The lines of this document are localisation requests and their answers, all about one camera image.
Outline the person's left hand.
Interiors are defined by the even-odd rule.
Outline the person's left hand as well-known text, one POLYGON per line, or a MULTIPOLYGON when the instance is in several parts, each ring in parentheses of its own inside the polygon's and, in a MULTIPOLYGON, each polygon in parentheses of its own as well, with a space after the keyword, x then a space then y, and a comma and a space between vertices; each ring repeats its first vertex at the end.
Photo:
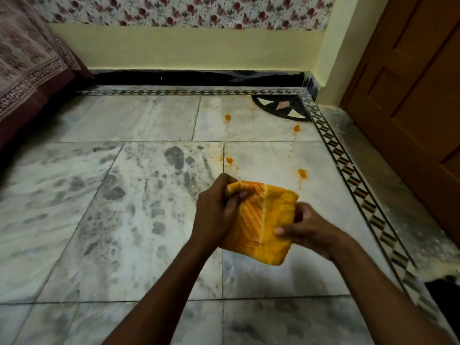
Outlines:
POLYGON ((226 188, 237 182, 227 173, 220 174, 209 189, 201 192, 189 242, 210 255, 227 236, 237 212, 226 212, 226 188))

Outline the person's right hand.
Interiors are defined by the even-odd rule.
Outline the person's right hand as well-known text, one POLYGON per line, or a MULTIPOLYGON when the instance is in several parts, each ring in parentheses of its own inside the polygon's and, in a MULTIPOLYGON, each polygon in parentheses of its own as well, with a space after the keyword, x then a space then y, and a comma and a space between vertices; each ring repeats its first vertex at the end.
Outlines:
POLYGON ((330 261, 335 261, 354 242, 350 235, 325 220, 305 202, 296 203, 294 223, 290 225, 301 226, 301 237, 290 239, 293 243, 310 249, 330 261))

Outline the orange cloth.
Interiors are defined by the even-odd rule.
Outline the orange cloth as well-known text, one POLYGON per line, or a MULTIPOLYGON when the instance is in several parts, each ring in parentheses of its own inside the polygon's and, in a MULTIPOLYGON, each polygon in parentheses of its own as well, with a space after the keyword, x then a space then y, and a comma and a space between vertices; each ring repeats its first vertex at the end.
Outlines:
POLYGON ((292 245, 275 230, 294 223, 298 194, 273 185, 237 181, 227 185, 225 194, 247 192, 235 220, 220 248, 245 255, 263 264, 280 266, 292 245))

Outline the person's right forearm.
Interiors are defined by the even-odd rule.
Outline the person's right forearm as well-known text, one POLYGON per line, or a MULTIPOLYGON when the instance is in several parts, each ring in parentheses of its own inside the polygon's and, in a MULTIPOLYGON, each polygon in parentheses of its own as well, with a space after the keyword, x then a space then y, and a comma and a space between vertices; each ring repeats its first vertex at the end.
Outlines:
POLYGON ((331 239, 331 260, 341 273, 375 345, 455 345, 380 270, 346 233, 331 239))

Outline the person's left forearm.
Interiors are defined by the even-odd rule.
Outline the person's left forearm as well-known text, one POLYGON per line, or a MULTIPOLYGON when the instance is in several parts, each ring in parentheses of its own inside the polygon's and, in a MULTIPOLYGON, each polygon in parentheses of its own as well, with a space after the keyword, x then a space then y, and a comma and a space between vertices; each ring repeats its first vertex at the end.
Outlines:
POLYGON ((101 345, 169 345, 215 237, 193 234, 170 266, 101 345))

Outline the black object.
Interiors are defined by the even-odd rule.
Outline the black object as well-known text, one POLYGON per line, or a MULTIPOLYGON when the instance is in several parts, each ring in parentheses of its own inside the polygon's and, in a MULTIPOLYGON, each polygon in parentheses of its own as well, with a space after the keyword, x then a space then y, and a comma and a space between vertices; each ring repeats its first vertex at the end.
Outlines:
POLYGON ((425 286, 460 340, 460 277, 446 275, 425 286))

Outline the brown wooden door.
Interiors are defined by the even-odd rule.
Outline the brown wooden door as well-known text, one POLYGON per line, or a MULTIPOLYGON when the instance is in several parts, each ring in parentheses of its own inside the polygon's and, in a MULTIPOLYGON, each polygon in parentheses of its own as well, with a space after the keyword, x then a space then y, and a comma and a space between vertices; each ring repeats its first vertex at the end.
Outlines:
POLYGON ((388 0, 341 103, 460 249, 460 0, 388 0))

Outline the maroon bed sheet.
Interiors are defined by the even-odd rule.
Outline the maroon bed sheet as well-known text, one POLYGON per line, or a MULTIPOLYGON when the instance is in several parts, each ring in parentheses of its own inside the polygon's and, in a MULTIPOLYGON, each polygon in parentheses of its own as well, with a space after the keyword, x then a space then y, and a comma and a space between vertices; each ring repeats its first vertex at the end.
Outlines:
POLYGON ((88 82, 94 76, 84 65, 71 69, 62 58, 34 68, 4 93, 0 93, 0 151, 35 118, 50 98, 73 81, 88 82))

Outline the patterned block-print bedspread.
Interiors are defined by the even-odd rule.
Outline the patterned block-print bedspread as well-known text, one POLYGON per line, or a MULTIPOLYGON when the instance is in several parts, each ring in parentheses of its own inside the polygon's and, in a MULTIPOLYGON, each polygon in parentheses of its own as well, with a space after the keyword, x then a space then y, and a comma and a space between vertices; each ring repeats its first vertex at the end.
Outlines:
POLYGON ((0 0, 0 93, 57 57, 83 65, 25 0, 0 0))

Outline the floral red-and-white wall cloth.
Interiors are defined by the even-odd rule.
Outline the floral red-and-white wall cloth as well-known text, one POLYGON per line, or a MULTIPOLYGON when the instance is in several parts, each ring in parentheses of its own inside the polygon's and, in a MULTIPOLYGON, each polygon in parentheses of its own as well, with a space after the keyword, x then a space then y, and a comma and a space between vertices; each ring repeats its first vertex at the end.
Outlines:
POLYGON ((324 30, 335 0, 25 0, 47 22, 324 30))

